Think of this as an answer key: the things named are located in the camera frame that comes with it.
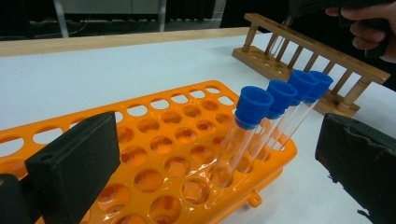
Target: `orange test tube rack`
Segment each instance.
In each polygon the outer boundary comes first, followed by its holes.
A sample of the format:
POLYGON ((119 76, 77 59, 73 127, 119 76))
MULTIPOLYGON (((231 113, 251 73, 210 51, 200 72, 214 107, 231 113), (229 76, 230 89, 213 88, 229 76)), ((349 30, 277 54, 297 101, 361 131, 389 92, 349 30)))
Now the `orange test tube rack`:
POLYGON ((0 157, 0 173, 27 175, 24 160, 47 144, 40 134, 115 111, 121 165, 81 223, 218 223, 243 203, 259 206, 258 191, 297 154, 289 140, 248 174, 235 172, 229 187, 212 185, 211 167, 237 101, 225 85, 207 81, 0 131, 0 149, 20 145, 0 157))

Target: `finger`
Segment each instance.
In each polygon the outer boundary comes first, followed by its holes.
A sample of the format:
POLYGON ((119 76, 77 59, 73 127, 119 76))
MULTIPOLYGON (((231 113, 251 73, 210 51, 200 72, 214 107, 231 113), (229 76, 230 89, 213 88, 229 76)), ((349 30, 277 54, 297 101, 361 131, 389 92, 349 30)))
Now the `finger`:
POLYGON ((368 26, 364 21, 357 21, 350 26, 350 32, 369 42, 381 42, 385 38, 385 32, 368 26))
POLYGON ((394 3, 379 4, 363 8, 343 7, 341 14, 343 17, 353 21, 369 20, 369 19, 391 19, 394 17, 394 10, 396 6, 394 3))
POLYGON ((339 16, 339 14, 338 14, 338 7, 329 7, 329 8, 326 8, 325 12, 326 12, 326 14, 327 14, 328 16, 333 16, 333 17, 339 16))
POLYGON ((389 41, 385 55, 381 57, 382 60, 388 63, 396 63, 396 37, 392 37, 389 41))
POLYGON ((356 36, 352 40, 352 45, 357 49, 374 49, 376 46, 378 46, 378 42, 367 41, 356 36))

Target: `test tube rack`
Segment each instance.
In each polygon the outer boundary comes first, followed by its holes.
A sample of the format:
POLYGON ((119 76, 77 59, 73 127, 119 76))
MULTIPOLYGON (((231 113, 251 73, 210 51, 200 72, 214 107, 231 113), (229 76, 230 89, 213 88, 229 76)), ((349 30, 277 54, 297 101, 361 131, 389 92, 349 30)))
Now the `test tube rack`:
POLYGON ((248 174, 236 171, 229 187, 211 184, 237 101, 225 85, 207 81, 0 131, 0 150, 14 150, 0 156, 0 173, 22 179, 24 160, 54 140, 54 131, 115 111, 121 164, 81 223, 218 223, 243 203, 259 206, 258 191, 297 154, 289 140, 248 174))
POLYGON ((304 49, 312 51, 312 55, 306 63, 304 71, 311 70, 319 56, 329 60, 322 71, 323 73, 329 74, 337 64, 345 67, 345 73, 343 75, 340 74, 341 77, 332 90, 328 90, 315 106, 315 109, 322 115, 334 113, 352 117, 360 109, 358 105, 355 105, 355 101, 366 88, 372 82, 382 84, 390 76, 390 74, 370 64, 363 63, 259 14, 248 13, 245 15, 245 19, 251 22, 247 38, 242 48, 233 50, 233 56, 268 79, 288 80, 295 63, 304 49), (265 50, 251 46, 259 27, 272 32, 265 50), (271 48, 276 44, 278 38, 283 38, 283 43, 280 46, 279 53, 272 55, 271 48), (298 47, 294 51, 290 61, 284 63, 281 60, 290 42, 295 43, 298 47), (339 91, 344 87, 352 74, 357 74, 360 78, 345 96, 341 96, 339 91))

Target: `black curtain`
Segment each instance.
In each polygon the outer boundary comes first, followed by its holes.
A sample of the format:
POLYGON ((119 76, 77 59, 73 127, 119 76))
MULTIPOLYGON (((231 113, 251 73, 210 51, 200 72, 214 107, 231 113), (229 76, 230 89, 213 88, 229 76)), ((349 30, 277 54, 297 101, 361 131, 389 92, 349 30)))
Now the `black curtain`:
MULTIPOLYGON (((281 23, 288 15, 289 0, 227 0, 221 21, 221 28, 244 27, 250 23, 244 20, 245 13, 258 13, 281 23)), ((366 58, 362 50, 352 46, 352 33, 349 27, 340 27, 338 19, 327 16, 323 11, 296 18, 291 29, 317 41, 340 50, 354 58, 391 74, 384 86, 396 91, 396 63, 386 63, 378 58, 366 58)))
POLYGON ((22 0, 30 21, 43 21, 46 18, 57 19, 52 0, 22 0))
POLYGON ((0 36, 5 40, 7 36, 34 38, 22 0, 0 1, 0 36))
POLYGON ((216 0, 167 0, 166 20, 212 19, 216 0))

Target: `white table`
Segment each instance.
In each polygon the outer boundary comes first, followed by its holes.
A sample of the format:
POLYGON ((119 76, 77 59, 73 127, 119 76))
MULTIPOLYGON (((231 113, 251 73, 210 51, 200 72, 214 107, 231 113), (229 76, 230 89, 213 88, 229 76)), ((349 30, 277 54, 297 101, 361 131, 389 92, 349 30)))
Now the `white table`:
MULTIPOLYGON (((253 45, 263 47, 268 39, 256 35, 253 45)), ((266 89, 266 78, 231 55, 244 40, 240 35, 2 57, 0 130, 211 79, 238 94, 247 85, 266 89)), ((330 75, 337 79, 343 72, 335 67, 330 75)), ((355 119, 396 137, 395 99, 396 92, 372 84, 356 102, 361 110, 355 119)), ((261 192, 262 205, 242 206, 222 223, 371 223, 314 158, 322 118, 313 111, 293 136, 297 157, 261 192)))

